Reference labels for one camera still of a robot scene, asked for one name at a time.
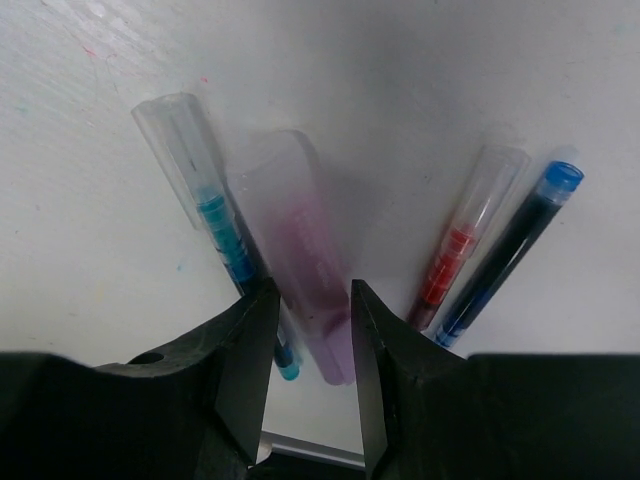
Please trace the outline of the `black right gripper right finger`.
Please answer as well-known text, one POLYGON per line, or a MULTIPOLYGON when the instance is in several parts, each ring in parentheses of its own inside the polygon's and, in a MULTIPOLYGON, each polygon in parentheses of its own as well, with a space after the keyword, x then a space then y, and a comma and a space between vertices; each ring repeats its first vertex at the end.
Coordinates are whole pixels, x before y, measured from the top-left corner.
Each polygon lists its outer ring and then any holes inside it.
POLYGON ((635 355, 461 358, 351 285, 370 479, 635 479, 635 355))

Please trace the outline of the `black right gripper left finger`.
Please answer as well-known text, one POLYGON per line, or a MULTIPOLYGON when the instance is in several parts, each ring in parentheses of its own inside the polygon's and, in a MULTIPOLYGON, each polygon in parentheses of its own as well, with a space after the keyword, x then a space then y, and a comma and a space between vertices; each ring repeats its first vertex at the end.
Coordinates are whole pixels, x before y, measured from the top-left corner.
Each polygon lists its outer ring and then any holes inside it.
POLYGON ((1 356, 5 479, 241 479, 255 463, 280 313, 272 280, 127 363, 1 356))

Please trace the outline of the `purple highlighter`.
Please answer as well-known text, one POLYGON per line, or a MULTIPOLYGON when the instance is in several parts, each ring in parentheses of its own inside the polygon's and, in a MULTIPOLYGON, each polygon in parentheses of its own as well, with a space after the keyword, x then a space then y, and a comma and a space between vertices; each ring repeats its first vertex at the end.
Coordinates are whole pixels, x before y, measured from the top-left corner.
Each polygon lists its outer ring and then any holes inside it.
POLYGON ((350 299, 317 155, 300 131, 268 133, 226 169, 240 214, 324 380, 355 380, 350 299))

